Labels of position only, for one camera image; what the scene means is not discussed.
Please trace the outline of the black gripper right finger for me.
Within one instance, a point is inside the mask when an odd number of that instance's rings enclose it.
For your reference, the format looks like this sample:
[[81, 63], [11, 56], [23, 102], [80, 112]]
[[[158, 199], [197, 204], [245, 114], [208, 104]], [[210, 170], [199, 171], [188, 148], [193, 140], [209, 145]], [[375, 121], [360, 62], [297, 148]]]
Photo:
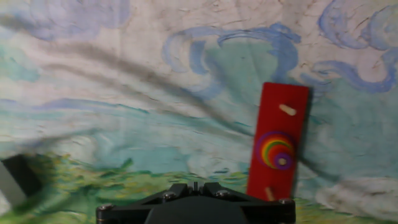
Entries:
[[195, 199], [205, 203], [247, 205], [249, 198], [235, 190], [223, 187], [217, 182], [206, 182], [196, 191]]

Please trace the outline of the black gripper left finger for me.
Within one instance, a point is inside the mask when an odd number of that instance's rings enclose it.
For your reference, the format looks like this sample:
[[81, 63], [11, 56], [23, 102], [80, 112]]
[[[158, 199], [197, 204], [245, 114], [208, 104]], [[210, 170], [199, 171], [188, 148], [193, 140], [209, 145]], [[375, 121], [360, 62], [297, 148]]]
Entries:
[[173, 184], [170, 188], [146, 197], [143, 199], [143, 205], [158, 205], [171, 202], [176, 199], [190, 196], [196, 189], [196, 182], [187, 184]]

